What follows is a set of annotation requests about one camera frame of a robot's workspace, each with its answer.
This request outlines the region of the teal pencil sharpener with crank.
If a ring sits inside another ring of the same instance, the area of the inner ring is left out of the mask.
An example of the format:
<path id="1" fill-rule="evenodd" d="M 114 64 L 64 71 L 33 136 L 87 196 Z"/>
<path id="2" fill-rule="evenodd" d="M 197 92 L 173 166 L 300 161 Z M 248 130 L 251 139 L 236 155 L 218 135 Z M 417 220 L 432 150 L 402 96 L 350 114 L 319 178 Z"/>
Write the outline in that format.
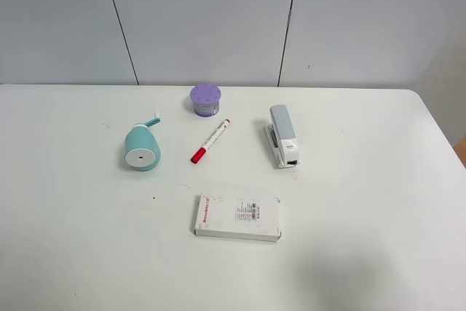
<path id="1" fill-rule="evenodd" d="M 160 159 L 161 150 L 151 127 L 161 122 L 159 114 L 148 122 L 135 124 L 124 142 L 125 162 L 133 169 L 147 171 L 154 169 Z"/>

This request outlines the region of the white and grey stapler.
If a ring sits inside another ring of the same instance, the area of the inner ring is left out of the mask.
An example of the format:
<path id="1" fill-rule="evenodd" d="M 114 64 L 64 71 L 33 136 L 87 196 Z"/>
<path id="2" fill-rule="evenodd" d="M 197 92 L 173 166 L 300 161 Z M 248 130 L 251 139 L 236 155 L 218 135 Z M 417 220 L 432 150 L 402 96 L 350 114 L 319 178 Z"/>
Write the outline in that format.
<path id="1" fill-rule="evenodd" d="M 272 123 L 264 127 L 279 169 L 292 168 L 300 163 L 299 145 L 293 124 L 285 105 L 274 105 L 269 109 Z"/>

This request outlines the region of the red capped whiteboard marker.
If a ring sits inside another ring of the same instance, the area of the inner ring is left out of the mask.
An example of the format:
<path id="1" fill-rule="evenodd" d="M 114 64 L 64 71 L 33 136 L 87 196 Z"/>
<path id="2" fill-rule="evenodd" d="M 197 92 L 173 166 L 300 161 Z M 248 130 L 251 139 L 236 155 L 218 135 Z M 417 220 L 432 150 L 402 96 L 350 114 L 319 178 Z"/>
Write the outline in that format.
<path id="1" fill-rule="evenodd" d="M 193 164 L 197 164 L 207 153 L 208 149 L 218 140 L 220 135 L 228 128 L 230 120 L 225 119 L 207 138 L 207 140 L 201 145 L 196 153 L 191 157 L 190 161 Z"/>

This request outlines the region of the purple round lidded container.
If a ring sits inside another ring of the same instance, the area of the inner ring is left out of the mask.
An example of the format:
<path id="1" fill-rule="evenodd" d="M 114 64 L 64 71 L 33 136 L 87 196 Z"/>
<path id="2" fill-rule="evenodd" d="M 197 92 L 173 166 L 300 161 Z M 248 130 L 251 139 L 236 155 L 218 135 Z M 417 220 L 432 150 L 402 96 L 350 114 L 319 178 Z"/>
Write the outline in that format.
<path id="1" fill-rule="evenodd" d="M 199 84 L 189 94 L 194 113 L 200 117 L 213 117 L 219 112 L 221 90 L 214 84 Z"/>

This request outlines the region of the white flat cardboard box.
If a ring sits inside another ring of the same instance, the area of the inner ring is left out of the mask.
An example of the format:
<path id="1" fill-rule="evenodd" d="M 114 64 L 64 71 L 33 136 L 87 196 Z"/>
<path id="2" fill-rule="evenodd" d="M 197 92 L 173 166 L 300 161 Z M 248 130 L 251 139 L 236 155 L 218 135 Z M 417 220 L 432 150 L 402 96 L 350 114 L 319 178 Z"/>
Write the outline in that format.
<path id="1" fill-rule="evenodd" d="M 202 195 L 194 234 L 276 243 L 282 237 L 280 204 L 276 197 Z"/>

